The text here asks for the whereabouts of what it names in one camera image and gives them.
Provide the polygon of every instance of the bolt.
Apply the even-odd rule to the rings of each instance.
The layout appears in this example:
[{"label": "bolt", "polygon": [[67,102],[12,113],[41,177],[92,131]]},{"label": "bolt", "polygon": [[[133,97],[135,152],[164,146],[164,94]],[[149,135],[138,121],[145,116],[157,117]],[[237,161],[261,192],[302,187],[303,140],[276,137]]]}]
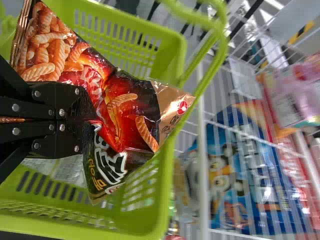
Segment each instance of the bolt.
[{"label": "bolt", "polygon": [[38,142],[36,142],[34,145],[33,145],[33,148],[35,150],[38,150],[40,148],[40,144]]},{"label": "bolt", "polygon": [[18,104],[14,103],[14,104],[12,105],[12,110],[13,110],[14,112],[18,112],[19,109],[20,109],[20,107],[19,107]]},{"label": "bolt", "polygon": [[41,96],[41,93],[37,90],[37,91],[34,91],[34,95],[38,98]]},{"label": "bolt", "polygon": [[61,124],[59,129],[61,132],[63,132],[66,129],[66,126],[64,124]]},{"label": "bolt", "polygon": [[15,136],[18,136],[20,134],[20,132],[21,132],[20,129],[17,127],[12,129],[12,134]]},{"label": "bolt", "polygon": [[60,115],[60,117],[63,117],[65,115],[65,110],[61,108],[59,110],[59,115]]}]

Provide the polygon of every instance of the lime green basket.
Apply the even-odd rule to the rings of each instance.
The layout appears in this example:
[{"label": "lime green basket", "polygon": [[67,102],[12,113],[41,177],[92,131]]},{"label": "lime green basket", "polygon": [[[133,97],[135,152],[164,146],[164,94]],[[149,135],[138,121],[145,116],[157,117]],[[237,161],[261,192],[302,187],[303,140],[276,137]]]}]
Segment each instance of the lime green basket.
[{"label": "lime green basket", "polygon": [[[158,240],[168,228],[175,139],[225,59],[226,10],[221,0],[211,21],[175,0],[170,10],[212,35],[185,70],[187,43],[182,35],[92,0],[44,0],[69,27],[118,66],[136,77],[182,87],[213,44],[213,62],[194,91],[189,108],[153,159],[132,173],[101,205],[92,206],[86,189],[58,182],[20,165],[0,185],[0,230],[58,239]],[[0,54],[9,59],[13,17],[2,17]]]}]

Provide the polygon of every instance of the snack bag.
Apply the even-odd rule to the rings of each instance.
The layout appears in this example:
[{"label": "snack bag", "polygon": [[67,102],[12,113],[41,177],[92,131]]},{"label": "snack bag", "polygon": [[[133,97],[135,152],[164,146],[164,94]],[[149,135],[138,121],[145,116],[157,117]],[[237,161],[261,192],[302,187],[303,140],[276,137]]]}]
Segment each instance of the snack bag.
[{"label": "snack bag", "polygon": [[260,76],[272,117],[281,128],[320,125],[319,89],[320,68],[316,59],[307,58],[276,70],[267,70]]},{"label": "snack bag", "polygon": [[[262,236],[312,232],[304,199],[284,173],[278,150],[263,141],[264,130],[233,106],[215,120],[226,127],[206,125],[211,228]],[[195,140],[175,165],[184,173],[184,180],[174,181],[183,218],[199,216],[197,156]]]},{"label": "snack bag", "polygon": [[90,122],[100,136],[83,157],[94,204],[152,158],[195,99],[116,68],[39,0],[24,1],[11,52],[11,66],[25,81],[58,81],[87,90],[98,116]]}]

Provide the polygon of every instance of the printed snack image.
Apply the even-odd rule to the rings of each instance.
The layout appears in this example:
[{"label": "printed snack image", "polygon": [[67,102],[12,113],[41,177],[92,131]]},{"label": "printed snack image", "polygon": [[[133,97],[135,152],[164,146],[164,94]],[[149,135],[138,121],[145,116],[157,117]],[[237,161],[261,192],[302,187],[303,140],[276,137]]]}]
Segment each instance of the printed snack image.
[{"label": "printed snack image", "polygon": [[117,152],[155,153],[194,100],[182,90],[119,69],[103,87],[97,113],[106,127],[99,135]]},{"label": "printed snack image", "polygon": [[11,66],[26,82],[57,81],[84,87],[97,108],[102,84],[115,67],[38,1],[28,23],[18,24],[12,44]]}]

